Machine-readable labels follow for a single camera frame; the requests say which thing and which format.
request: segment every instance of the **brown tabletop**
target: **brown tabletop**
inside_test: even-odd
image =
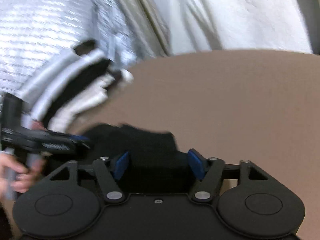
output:
[[[181,151],[227,163],[249,159],[296,193],[298,235],[320,233],[320,57],[279,51],[213,51],[143,62],[134,84],[82,114],[98,122],[170,131]]]

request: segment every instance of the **black cloth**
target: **black cloth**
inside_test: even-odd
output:
[[[0,240],[9,240],[10,238],[12,238],[11,227],[0,204]]]
[[[92,151],[79,153],[76,157],[53,156],[47,173],[71,159],[80,165],[91,164],[102,156],[113,158],[128,151],[129,168],[118,182],[123,191],[180,193],[187,192],[194,182],[187,155],[177,150],[172,133],[153,133],[129,125],[100,124],[83,136],[92,141]]]
[[[42,120],[44,127],[48,128],[50,119],[56,114],[59,108],[86,89],[97,77],[104,75],[109,64],[110,60],[103,59],[96,64],[88,66],[75,78],[70,80],[63,92],[51,103],[45,117]]]

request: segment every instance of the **white fabric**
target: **white fabric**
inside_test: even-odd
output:
[[[35,103],[31,111],[31,117],[35,120],[42,120],[50,103],[60,95],[71,78],[78,75],[85,67],[99,62],[102,58],[104,58],[104,52],[100,49],[95,49],[88,54],[83,55],[78,61],[60,72]]]
[[[297,0],[169,0],[172,54],[212,49],[311,53]]]
[[[119,82],[115,91],[112,92],[112,95],[121,91],[133,81],[133,76],[130,72],[125,69],[122,69],[121,72],[123,79]],[[93,81],[87,89],[57,111],[55,116],[50,119],[48,129],[55,132],[65,132],[77,114],[97,106],[107,99],[110,100],[111,95],[107,95],[104,87],[108,86],[113,80],[114,78],[111,75],[105,75]]]
[[[41,67],[43,71],[27,80],[27,82],[16,91],[15,95],[23,99],[30,107],[33,107],[46,86],[56,78],[58,73],[80,58],[73,49],[63,49],[60,54],[54,55],[48,62],[44,63]]]

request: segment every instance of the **person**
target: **person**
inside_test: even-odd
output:
[[[5,178],[6,169],[10,168],[16,171],[16,181],[11,182],[11,186],[17,192],[26,192],[39,178],[44,167],[44,160],[34,162],[33,166],[27,169],[23,164],[19,163],[15,156],[0,151],[0,239],[7,240],[12,237],[11,228],[1,206],[7,187],[8,180]]]

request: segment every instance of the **screw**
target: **screw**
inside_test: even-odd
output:
[[[210,198],[211,195],[210,195],[209,192],[206,192],[206,191],[198,191],[198,192],[195,194],[195,197],[196,197],[197,199],[205,200],[205,199]]]
[[[107,198],[111,200],[117,200],[122,198],[123,194],[119,191],[111,191],[107,194]]]

